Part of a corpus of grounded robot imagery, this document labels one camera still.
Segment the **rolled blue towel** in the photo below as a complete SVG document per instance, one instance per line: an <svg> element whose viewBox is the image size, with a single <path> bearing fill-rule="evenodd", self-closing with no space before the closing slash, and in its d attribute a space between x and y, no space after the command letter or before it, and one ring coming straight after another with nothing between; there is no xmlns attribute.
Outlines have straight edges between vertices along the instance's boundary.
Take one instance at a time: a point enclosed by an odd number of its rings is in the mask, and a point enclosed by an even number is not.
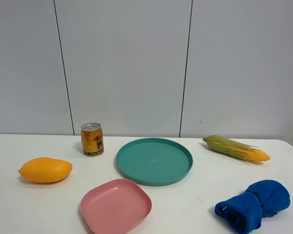
<svg viewBox="0 0 293 234"><path fill-rule="evenodd" d="M290 206L290 194L278 181L262 180L243 193L215 205L215 213L224 218L239 234L261 227L265 217L275 216Z"/></svg>

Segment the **corn cob with husk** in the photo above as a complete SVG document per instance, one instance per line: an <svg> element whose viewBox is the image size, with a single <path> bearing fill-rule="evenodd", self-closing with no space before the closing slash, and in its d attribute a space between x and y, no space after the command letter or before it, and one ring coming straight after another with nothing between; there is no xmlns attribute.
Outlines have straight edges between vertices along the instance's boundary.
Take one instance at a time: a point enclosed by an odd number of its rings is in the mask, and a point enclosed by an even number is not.
<svg viewBox="0 0 293 234"><path fill-rule="evenodd" d="M248 163L258 164L271 159L267 153L256 149L255 146L243 144L222 136L211 135L204 137L203 141L213 151Z"/></svg>

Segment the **yellow mango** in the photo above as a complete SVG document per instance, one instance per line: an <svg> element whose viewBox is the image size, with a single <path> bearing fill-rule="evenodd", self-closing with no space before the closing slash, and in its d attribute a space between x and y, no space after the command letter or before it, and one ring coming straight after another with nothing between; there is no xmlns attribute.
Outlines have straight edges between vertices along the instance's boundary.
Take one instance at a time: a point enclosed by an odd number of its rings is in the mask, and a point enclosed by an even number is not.
<svg viewBox="0 0 293 234"><path fill-rule="evenodd" d="M22 178L34 183L54 183L66 179L73 166L70 162L39 157L22 165L19 173Z"/></svg>

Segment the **square pink plate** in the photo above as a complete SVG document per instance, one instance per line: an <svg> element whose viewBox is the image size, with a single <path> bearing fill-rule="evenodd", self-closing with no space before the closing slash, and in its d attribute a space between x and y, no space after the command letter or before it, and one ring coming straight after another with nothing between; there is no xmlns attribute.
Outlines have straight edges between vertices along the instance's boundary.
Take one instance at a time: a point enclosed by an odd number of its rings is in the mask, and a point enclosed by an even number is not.
<svg viewBox="0 0 293 234"><path fill-rule="evenodd" d="M95 234L125 234L143 222L151 209L150 197L129 179L102 184L81 200L81 212Z"/></svg>

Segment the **gold energy drink can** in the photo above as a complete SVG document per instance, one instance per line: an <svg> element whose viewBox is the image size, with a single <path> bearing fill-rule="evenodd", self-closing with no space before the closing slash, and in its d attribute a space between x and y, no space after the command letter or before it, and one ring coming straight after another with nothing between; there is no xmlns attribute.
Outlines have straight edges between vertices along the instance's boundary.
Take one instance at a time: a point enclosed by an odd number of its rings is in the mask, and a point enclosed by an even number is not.
<svg viewBox="0 0 293 234"><path fill-rule="evenodd" d="M104 152L103 131L99 123L91 122L81 126L81 141L86 156L99 156Z"/></svg>

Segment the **round teal plate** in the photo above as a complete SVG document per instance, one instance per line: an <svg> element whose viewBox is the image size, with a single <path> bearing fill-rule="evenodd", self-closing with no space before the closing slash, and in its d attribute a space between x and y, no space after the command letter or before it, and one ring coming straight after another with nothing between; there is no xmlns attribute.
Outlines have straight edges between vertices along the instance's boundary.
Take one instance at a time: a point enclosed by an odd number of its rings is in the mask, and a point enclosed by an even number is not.
<svg viewBox="0 0 293 234"><path fill-rule="evenodd" d="M120 173L145 186L167 186L184 179L193 166L193 157L183 145L164 138L131 141L117 152Z"/></svg>

